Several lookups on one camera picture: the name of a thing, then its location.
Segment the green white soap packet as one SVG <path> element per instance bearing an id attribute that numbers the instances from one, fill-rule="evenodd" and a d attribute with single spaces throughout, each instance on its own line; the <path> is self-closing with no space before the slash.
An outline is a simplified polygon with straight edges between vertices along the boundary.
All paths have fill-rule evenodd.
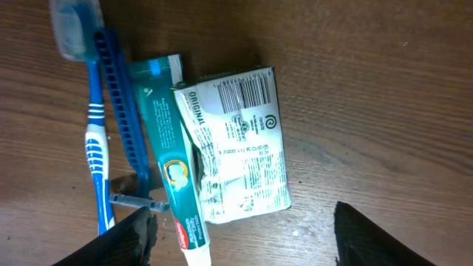
<path id="1" fill-rule="evenodd" d="M 205 221 L 223 224 L 291 207 L 273 67 L 180 82 L 173 96 L 202 163 Z"/>

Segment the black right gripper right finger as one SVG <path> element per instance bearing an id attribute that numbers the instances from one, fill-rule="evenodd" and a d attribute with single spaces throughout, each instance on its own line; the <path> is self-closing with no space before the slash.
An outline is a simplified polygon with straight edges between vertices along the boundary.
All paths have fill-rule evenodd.
<path id="1" fill-rule="evenodd" d="M 338 266 L 434 266 L 348 203 L 334 211 Z"/>

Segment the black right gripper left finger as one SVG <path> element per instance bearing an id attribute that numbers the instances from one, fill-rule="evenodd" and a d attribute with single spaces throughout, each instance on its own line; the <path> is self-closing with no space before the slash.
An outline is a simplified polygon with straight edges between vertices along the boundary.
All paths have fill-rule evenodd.
<path id="1" fill-rule="evenodd" d="M 140 208 L 54 266 L 148 265 L 157 229 L 157 216 Z"/>

